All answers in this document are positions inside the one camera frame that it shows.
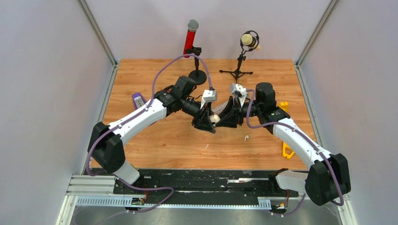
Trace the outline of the white earbud charging case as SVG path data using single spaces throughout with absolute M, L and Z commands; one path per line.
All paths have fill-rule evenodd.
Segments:
M 221 120 L 219 115 L 217 115 L 217 114 L 210 115 L 209 119 L 210 119 L 212 124 L 216 124 L 216 123 L 218 123 Z

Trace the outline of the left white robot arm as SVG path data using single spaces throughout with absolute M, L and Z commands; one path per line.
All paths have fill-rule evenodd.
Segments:
M 125 144 L 148 126 L 183 111 L 193 117 L 194 127 L 215 132 L 210 120 L 211 103 L 217 99 L 213 87 L 204 90 L 201 102 L 190 95 L 196 89 L 195 81 L 187 76 L 178 78 L 174 85 L 164 88 L 127 116 L 109 123 L 97 123 L 92 130 L 88 158 L 93 158 L 107 173 L 126 182 L 126 188 L 133 194 L 140 193 L 144 181 L 140 172 L 128 162 L 124 152 Z

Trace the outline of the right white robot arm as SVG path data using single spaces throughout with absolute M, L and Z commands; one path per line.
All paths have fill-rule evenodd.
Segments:
M 271 194 L 278 196 L 292 190 L 306 194 L 319 206 L 329 202 L 342 206 L 343 196 L 351 191 L 346 157 L 341 153 L 332 154 L 305 134 L 277 105 L 272 84 L 257 84 L 251 98 L 248 91 L 242 85 L 233 83 L 229 101 L 220 107 L 219 112 L 212 112 L 212 125 L 236 128 L 246 121 L 250 128 L 266 128 L 305 163 L 307 172 L 294 172 L 286 168 L 274 172 L 268 182 Z

